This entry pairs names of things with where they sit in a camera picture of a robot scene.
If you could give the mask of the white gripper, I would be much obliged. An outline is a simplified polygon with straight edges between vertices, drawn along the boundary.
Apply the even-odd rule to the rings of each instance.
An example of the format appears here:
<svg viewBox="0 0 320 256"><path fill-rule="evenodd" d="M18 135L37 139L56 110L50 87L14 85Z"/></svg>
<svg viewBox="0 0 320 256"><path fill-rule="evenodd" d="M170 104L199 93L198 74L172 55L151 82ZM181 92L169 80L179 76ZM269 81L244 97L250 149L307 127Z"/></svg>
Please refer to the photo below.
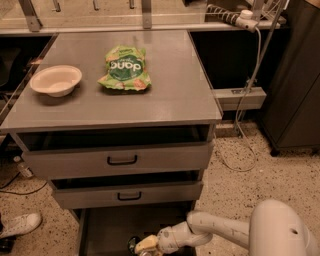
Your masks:
<svg viewBox="0 0 320 256"><path fill-rule="evenodd" d="M177 252L181 248L177 242L178 231L179 229L176 226L161 229L157 237L150 235L141 240L135 246L135 253L139 254L139 256L160 256L160 252L157 251L157 245L163 254Z"/></svg>

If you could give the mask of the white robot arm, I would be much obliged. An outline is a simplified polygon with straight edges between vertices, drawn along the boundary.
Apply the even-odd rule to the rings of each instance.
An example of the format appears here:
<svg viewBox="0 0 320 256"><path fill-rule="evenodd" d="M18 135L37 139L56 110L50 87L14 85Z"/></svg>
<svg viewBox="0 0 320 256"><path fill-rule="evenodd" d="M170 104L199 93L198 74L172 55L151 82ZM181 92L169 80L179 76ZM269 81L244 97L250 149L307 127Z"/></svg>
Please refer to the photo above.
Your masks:
<svg viewBox="0 0 320 256"><path fill-rule="evenodd" d="M218 235L248 250L250 256L320 256L318 242L300 216L274 199L260 202L249 222L191 211L186 220L128 243L136 256L166 256L189 246L204 245Z"/></svg>

